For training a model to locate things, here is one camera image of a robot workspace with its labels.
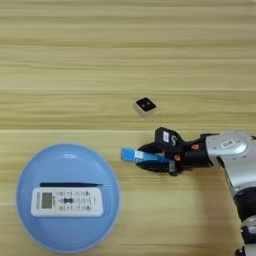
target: remote control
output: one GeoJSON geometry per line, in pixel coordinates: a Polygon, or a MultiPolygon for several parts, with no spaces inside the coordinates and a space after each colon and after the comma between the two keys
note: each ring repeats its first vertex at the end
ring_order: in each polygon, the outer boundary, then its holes
{"type": "Polygon", "coordinates": [[[35,217],[99,217],[103,214],[98,187],[38,187],[33,190],[35,217]]]}

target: blue bowl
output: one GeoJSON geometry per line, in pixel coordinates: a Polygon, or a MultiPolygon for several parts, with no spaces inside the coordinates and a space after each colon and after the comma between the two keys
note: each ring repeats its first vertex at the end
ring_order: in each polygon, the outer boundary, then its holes
{"type": "Polygon", "coordinates": [[[26,165],[16,192],[20,221],[30,236],[57,253],[79,253],[102,241],[113,228],[120,208],[120,189],[109,164],[89,148],[59,144],[48,147],[26,165]],[[100,217],[34,217],[32,191],[42,182],[84,182],[99,186],[104,213],[100,217]]]}

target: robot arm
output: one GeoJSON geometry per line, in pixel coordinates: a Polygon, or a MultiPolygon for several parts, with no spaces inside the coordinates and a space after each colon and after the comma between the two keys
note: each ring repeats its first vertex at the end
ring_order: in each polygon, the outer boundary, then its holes
{"type": "Polygon", "coordinates": [[[243,132],[231,131],[206,138],[211,163],[224,169],[242,221],[245,246],[236,256],[256,255],[256,145],[243,132]]]}
{"type": "Polygon", "coordinates": [[[235,256],[256,255],[256,144],[254,137],[240,132],[203,134],[195,141],[185,142],[175,131],[159,128],[155,142],[139,150],[163,152],[169,166],[153,162],[137,164],[143,169],[168,170],[173,176],[198,167],[221,167],[241,219],[241,235],[245,246],[235,256]]]}

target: small black object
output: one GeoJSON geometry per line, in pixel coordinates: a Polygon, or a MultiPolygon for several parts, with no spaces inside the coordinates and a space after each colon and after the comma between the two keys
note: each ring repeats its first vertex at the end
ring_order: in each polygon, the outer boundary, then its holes
{"type": "Polygon", "coordinates": [[[234,197],[241,221],[256,215],[256,188],[246,188],[234,197]]]}
{"type": "Polygon", "coordinates": [[[134,104],[134,109],[141,116],[148,116],[151,114],[156,108],[156,105],[147,97],[139,99],[134,104]]]}

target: light blue plate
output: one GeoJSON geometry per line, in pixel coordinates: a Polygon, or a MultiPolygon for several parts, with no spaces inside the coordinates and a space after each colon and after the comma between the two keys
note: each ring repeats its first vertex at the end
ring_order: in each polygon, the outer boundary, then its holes
{"type": "Polygon", "coordinates": [[[78,253],[98,244],[113,228],[119,213],[120,190],[109,164],[94,151],[78,145],[60,144],[35,155],[23,170],[17,186],[20,220],[31,237],[49,250],[78,253]],[[100,217],[43,218],[31,215],[34,188],[41,182],[103,184],[104,214],[100,217]]]}

